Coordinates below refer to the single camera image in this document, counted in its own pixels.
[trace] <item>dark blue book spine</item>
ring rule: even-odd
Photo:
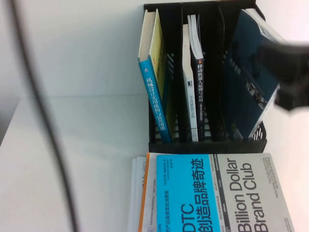
[[[197,112],[198,140],[204,139],[204,59],[195,59],[192,56],[191,66],[194,72],[194,88]]]

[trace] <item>black magazine file holder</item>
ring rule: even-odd
[[[233,39],[238,17],[242,9],[255,8],[265,19],[254,0],[223,0],[184,3],[146,4],[148,11],[159,10],[167,54],[173,57],[174,83],[178,138],[171,144],[163,144],[149,104],[149,152],[171,154],[198,153],[262,153],[267,144],[266,130],[261,123],[247,141],[229,141],[220,108],[220,79],[223,53]],[[202,142],[190,141],[189,121],[182,72],[183,23],[189,14],[200,15],[201,45],[205,57],[205,107],[211,137]]]

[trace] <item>black cable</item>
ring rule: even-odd
[[[74,207],[74,203],[72,199],[72,193],[71,193],[71,189],[69,185],[68,176],[66,174],[63,156],[57,144],[55,133],[53,132],[53,128],[51,126],[50,119],[48,117],[47,109],[45,108],[45,104],[43,103],[43,98],[40,93],[40,88],[38,86],[38,81],[37,81],[38,79],[33,72],[31,63],[28,58],[25,36],[23,34],[21,23],[20,23],[18,7],[16,5],[15,0],[7,0],[7,1],[8,1],[9,8],[11,10],[12,23],[14,26],[16,43],[18,44],[17,46],[19,47],[20,56],[21,56],[21,59],[24,65],[25,72],[26,72],[25,79],[26,79],[26,82],[28,82],[29,87],[31,88],[31,92],[35,99],[36,105],[38,107],[39,112],[41,113],[43,126],[46,129],[48,139],[50,142],[50,146],[53,149],[53,152],[55,155],[55,162],[59,170],[59,175],[62,180],[62,187],[65,191],[65,196],[66,196],[66,200],[67,200],[67,204],[69,208],[72,231],[78,232],[75,207]]]

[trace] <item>blue book spine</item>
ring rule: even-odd
[[[166,121],[165,111],[162,107],[162,101],[159,94],[159,88],[155,78],[155,71],[151,63],[151,58],[143,62],[139,62],[140,72],[143,77],[149,102],[154,113],[154,117],[159,128],[162,142],[171,143],[172,138]]]

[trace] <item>dark blue book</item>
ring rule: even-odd
[[[257,61],[257,49],[276,34],[255,10],[242,10],[224,57],[221,108],[229,138],[248,139],[275,99],[278,80]]]

